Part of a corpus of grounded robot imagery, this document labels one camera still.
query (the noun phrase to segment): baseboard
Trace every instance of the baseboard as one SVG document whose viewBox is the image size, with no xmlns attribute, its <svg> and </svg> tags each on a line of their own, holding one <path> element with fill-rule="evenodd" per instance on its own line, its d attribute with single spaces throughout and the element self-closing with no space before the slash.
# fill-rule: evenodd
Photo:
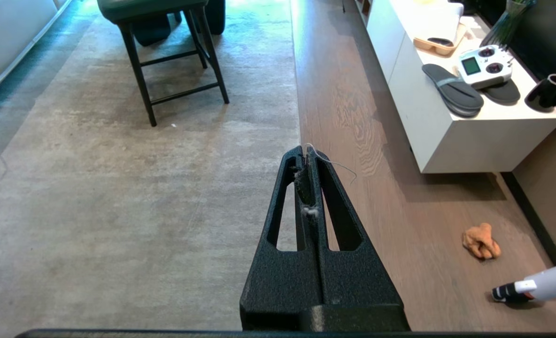
<svg viewBox="0 0 556 338">
<path fill-rule="evenodd" d="M 539 239 L 549 259 L 551 259 L 551 263 L 556 265 L 556 244 L 539 218 L 539 215 L 531 205 L 531 201 L 529 201 L 525 191 L 522 190 L 522 187 L 520 186 L 518 180 L 516 180 L 513 173 L 501 173 L 501 175 L 505 184 L 507 184 L 510 189 L 512 196 L 514 196 L 516 203 L 518 203 L 518 206 L 520 206 L 523 214 L 525 214 L 527 221 L 529 221 L 529 225 L 531 225 L 535 231 L 537 239 Z"/>
<path fill-rule="evenodd" d="M 13 60 L 13 62 L 11 62 L 9 67 L 7 67 L 5 71 L 3 71 L 3 73 L 0 75 L 0 84 L 3 81 L 5 81 L 5 78 L 15 69 L 15 67 L 19 64 L 19 62 L 23 60 L 23 58 L 27 55 L 27 53 L 31 50 L 31 48 L 34 47 L 36 42 L 38 42 L 38 40 L 40 40 L 40 38 L 44 36 L 46 32 L 48 32 L 49 28 L 51 28 L 51 26 L 55 23 L 55 21 L 57 21 L 57 19 L 61 16 L 61 14 L 63 14 L 65 9 L 67 8 L 67 6 L 70 5 L 71 2 L 72 0 L 67 0 L 65 4 L 63 4 L 63 6 L 61 6 L 61 8 L 57 10 L 57 13 L 53 16 L 53 18 L 40 30 L 40 32 L 38 32 L 38 34 L 36 34 L 36 36 L 33 39 L 31 39 L 31 41 L 27 44 L 27 46 L 23 49 L 23 51 L 21 51 L 21 53 L 17 55 L 17 57 Z"/>
</svg>

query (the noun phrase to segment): area rug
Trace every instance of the area rug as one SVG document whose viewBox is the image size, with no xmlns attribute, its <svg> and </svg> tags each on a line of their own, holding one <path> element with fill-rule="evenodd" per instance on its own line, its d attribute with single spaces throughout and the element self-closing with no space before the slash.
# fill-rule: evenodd
<svg viewBox="0 0 556 338">
<path fill-rule="evenodd" d="M 164 103 L 156 128 L 119 30 L 95 0 L 70 6 L 85 30 L 79 42 L 68 51 L 63 32 L 49 32 L 59 38 L 15 79 L 21 95 L 9 89 L 0 102 L 11 120 L 31 79 L 58 67 L 0 155 L 0 337 L 239 330 L 280 158 L 300 141 L 289 1 L 230 0 L 215 39 L 231 103 L 218 88 Z M 181 24 L 140 53 L 192 47 Z M 64 63 L 47 64 L 60 51 Z M 145 77 L 154 98 L 215 81 L 197 56 L 149 66 Z"/>
</svg>

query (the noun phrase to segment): controller screen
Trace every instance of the controller screen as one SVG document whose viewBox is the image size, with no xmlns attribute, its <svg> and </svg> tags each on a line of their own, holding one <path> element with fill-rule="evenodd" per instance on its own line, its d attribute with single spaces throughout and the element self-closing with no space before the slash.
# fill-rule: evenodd
<svg viewBox="0 0 556 338">
<path fill-rule="evenodd" d="M 462 60 L 462 66 L 464 66 L 467 75 L 480 73 L 480 67 L 478 66 L 478 62 L 476 62 L 476 58 L 472 57 Z"/>
</svg>

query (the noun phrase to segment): hardwood floor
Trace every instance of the hardwood floor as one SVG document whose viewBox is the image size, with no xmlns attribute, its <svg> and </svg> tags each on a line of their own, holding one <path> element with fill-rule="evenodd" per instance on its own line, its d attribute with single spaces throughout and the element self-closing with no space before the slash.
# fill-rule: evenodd
<svg viewBox="0 0 556 338">
<path fill-rule="evenodd" d="M 302 142 L 331 160 L 415 331 L 556 331 L 556 301 L 511 308 L 492 287 L 551 266 L 501 176 L 421 175 L 352 0 L 291 0 Z M 493 225 L 480 262 L 461 233 Z"/>
</svg>

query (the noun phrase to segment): dark green seat cushion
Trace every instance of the dark green seat cushion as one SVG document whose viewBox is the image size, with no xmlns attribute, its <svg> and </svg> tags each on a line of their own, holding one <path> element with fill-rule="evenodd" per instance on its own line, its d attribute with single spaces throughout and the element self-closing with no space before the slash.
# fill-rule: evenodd
<svg viewBox="0 0 556 338">
<path fill-rule="evenodd" d="M 98 0 L 102 15 L 111 22 L 129 21 L 132 17 L 153 13 L 168 13 L 172 9 L 196 4 L 207 5 L 209 0 Z"/>
</svg>

